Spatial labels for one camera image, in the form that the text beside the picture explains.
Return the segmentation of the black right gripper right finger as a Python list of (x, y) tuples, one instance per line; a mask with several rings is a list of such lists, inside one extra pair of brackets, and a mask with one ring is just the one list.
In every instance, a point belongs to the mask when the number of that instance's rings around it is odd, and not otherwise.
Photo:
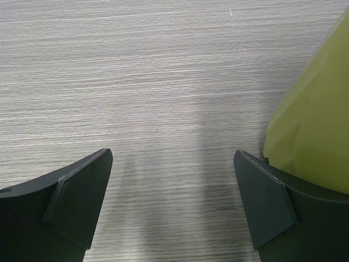
[(348, 261), (348, 194), (302, 180), (242, 150), (233, 161), (261, 261)]

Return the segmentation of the olive green plastic bin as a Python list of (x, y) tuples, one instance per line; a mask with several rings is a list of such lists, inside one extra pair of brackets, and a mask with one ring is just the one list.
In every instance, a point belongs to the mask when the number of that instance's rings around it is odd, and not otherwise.
[(348, 193), (348, 12), (272, 113), (263, 155), (277, 169)]

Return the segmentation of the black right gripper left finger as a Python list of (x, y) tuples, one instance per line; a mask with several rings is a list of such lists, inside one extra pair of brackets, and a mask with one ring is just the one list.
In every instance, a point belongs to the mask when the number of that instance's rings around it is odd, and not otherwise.
[(109, 148), (1, 189), (1, 261), (83, 261), (112, 169)]

